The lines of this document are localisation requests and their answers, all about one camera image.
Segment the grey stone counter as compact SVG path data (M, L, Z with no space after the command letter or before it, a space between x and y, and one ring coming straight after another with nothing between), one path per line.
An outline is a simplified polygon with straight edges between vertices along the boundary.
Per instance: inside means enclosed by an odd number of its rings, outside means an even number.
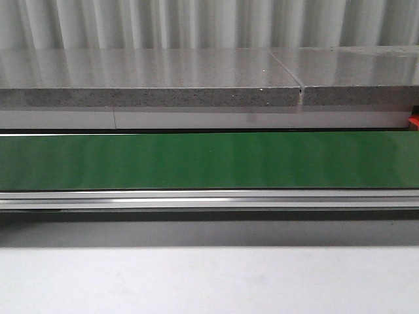
M2 130L401 129L418 47L1 51Z

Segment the green conveyor belt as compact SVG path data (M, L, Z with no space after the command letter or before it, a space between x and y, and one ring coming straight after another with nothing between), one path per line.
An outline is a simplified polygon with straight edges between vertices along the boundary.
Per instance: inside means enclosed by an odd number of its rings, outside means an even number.
M417 187L415 131L1 138L3 191Z

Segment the red plastic object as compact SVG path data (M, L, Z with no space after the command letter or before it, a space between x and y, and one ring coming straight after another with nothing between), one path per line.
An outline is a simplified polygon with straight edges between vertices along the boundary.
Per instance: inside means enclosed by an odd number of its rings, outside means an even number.
M409 131L418 131L419 130L419 106L414 106L412 108L411 116L408 119L409 121Z

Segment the white pleated curtain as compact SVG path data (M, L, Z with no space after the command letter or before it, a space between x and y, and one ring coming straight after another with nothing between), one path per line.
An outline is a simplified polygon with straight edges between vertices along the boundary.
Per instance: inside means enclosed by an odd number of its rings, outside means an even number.
M417 1L2 1L1 48L418 44Z

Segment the aluminium conveyor frame rail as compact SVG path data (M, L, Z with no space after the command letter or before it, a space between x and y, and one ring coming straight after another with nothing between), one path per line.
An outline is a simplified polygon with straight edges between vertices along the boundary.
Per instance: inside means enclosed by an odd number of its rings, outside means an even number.
M1 216L280 220L418 218L418 189L53 190L1 193Z

